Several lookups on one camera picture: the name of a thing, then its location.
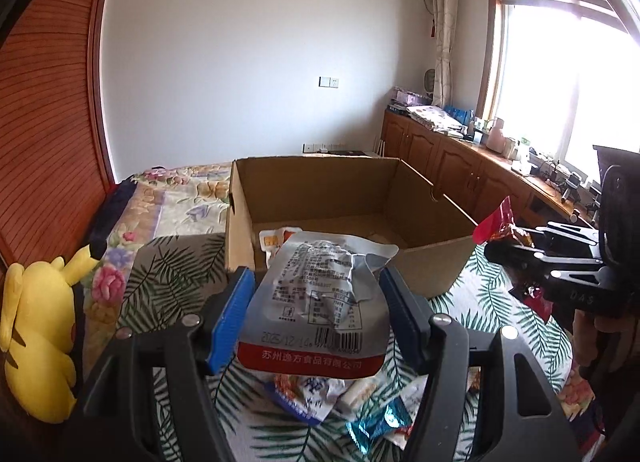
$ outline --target bed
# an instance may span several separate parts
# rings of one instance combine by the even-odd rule
[[[197,312],[209,294],[224,288],[230,167],[153,169],[132,178],[135,190],[109,234],[107,251],[83,280],[85,375],[116,328],[129,326],[136,333],[165,328],[182,315]],[[171,280],[179,281],[179,291],[166,289]],[[475,330],[496,331],[502,325],[514,325],[554,390],[562,390],[561,397],[573,401],[563,403],[567,415],[579,414],[583,401],[588,404],[593,394],[578,399],[573,390],[563,389],[568,378],[575,379],[567,334],[553,318],[545,325],[509,295],[510,288],[502,268],[487,262],[478,246],[450,291],[431,300],[431,305],[436,312],[446,312]],[[416,377],[403,362],[392,334],[382,371],[384,381],[363,413],[378,409]],[[180,460],[164,370],[158,369],[154,377],[162,450],[167,460]],[[298,422],[271,402],[262,389],[263,381],[264,375],[248,371],[235,358],[219,376],[209,379],[212,401],[237,460],[401,459],[399,448],[386,440],[378,440],[369,454],[362,455],[337,415],[330,415],[317,427]],[[455,460],[468,457],[477,409],[478,392],[472,387],[466,395]]]

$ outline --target blue candy wrapper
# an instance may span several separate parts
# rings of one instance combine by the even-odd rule
[[[358,449],[367,454],[375,439],[389,431],[408,428],[411,423],[411,416],[404,402],[400,397],[396,397],[379,412],[361,420],[348,422],[347,431]]]

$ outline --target red snack bag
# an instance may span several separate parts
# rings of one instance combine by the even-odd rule
[[[538,314],[542,321],[548,322],[554,309],[554,304],[545,299],[543,289],[536,286],[520,286],[510,291],[511,295],[523,302],[526,306]]]
[[[533,247],[533,240],[529,233],[520,229],[514,222],[509,197],[500,203],[497,210],[478,224],[473,234],[477,245],[504,238],[511,238],[523,246]]]
[[[512,222],[511,199],[507,197],[500,203],[497,210],[478,224],[473,234],[474,242],[477,245],[488,242],[501,227]]]

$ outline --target barcode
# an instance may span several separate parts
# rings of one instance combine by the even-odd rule
[[[362,332],[337,332],[331,328],[316,329],[316,347],[357,354],[362,348]]]

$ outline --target cardboard box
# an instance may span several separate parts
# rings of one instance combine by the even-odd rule
[[[475,222],[396,158],[276,156],[236,160],[231,171],[225,265],[261,278],[258,233],[297,226],[396,244],[392,260],[409,288],[432,298],[447,292],[465,266]]]

